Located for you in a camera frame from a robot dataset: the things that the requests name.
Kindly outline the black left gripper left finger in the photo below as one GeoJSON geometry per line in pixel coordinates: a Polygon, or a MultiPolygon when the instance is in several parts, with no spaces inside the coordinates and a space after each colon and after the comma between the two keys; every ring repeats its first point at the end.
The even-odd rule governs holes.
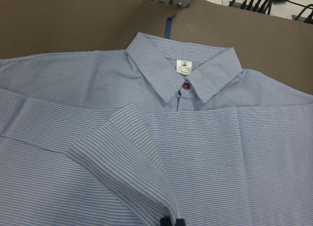
{"type": "Polygon", "coordinates": [[[161,218],[160,221],[160,226],[172,226],[171,219],[166,217],[166,218],[161,218]]]}

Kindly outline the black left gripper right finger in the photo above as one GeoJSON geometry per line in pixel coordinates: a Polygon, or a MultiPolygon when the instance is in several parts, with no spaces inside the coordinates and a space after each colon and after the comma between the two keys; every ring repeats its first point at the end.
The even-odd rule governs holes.
{"type": "Polygon", "coordinates": [[[184,219],[176,219],[176,226],[186,226],[184,219]]]}

